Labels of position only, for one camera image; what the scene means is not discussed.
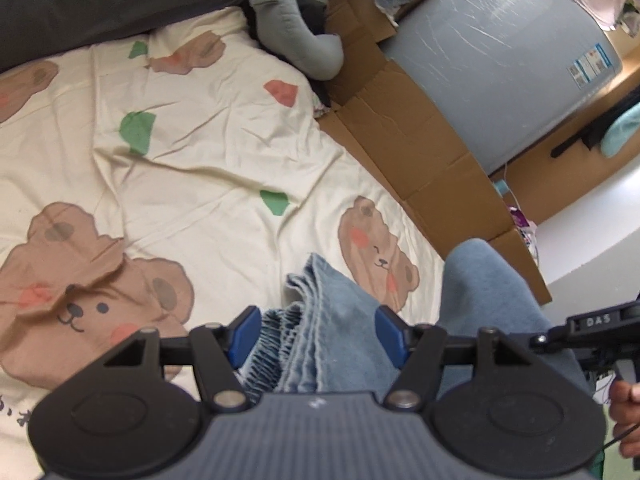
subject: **bed sheet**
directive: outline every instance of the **bed sheet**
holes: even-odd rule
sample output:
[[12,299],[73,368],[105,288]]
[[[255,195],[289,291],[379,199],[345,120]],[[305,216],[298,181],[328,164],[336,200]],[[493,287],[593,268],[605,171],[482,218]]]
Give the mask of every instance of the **bed sheet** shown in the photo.
[[0,197],[1,480],[39,476],[48,390],[142,326],[286,306],[311,252],[438,317],[441,258],[235,7],[0,75]]

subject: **neck pillow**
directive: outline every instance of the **neck pillow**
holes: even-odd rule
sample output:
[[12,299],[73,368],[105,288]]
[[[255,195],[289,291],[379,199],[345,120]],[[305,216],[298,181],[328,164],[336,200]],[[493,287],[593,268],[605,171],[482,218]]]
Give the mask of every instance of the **neck pillow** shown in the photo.
[[322,16],[328,3],[327,0],[249,0],[256,14],[258,39],[311,79],[328,81],[340,72],[344,62],[340,37],[315,35],[305,23],[299,2],[304,2],[307,9],[317,7]]

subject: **label sticker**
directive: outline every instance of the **label sticker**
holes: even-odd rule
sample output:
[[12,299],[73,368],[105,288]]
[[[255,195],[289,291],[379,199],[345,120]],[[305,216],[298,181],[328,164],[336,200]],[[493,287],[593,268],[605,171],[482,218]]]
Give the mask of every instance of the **label sticker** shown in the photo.
[[574,78],[578,88],[583,88],[597,78],[605,70],[612,67],[609,56],[599,43],[585,52],[582,56],[569,65],[569,73]]

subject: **brown bear face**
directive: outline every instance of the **brown bear face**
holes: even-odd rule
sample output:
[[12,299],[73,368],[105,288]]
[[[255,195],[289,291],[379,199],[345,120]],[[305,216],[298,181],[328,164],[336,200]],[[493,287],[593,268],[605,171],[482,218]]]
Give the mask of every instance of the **brown bear face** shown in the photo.
[[226,48],[222,39],[211,31],[203,32],[165,57],[152,57],[149,66],[154,72],[187,75],[193,68],[206,68],[222,57]]
[[0,123],[14,115],[29,98],[43,91],[58,74],[51,61],[36,61],[0,76]]
[[399,312],[409,292],[418,288],[420,275],[371,200],[359,196],[345,211],[338,239],[356,283],[381,304]]
[[91,215],[53,203],[0,268],[0,365],[53,389],[143,326],[185,335],[193,301],[180,264],[132,260]]

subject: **finger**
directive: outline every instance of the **finger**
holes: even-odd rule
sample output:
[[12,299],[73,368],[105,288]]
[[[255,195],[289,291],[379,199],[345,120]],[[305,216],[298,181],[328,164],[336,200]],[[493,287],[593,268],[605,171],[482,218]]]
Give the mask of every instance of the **finger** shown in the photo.
[[626,381],[614,381],[609,389],[611,402],[627,402],[631,400],[631,384]]
[[[635,424],[616,424],[615,427],[613,428],[613,437],[618,438],[621,434],[625,433],[625,431],[627,430],[630,430],[634,426]],[[623,443],[640,442],[640,428],[629,433],[620,442],[623,442]]]
[[640,404],[612,402],[609,416],[619,424],[636,424],[640,422]]
[[620,455],[624,458],[640,456],[640,442],[629,442],[620,444]]

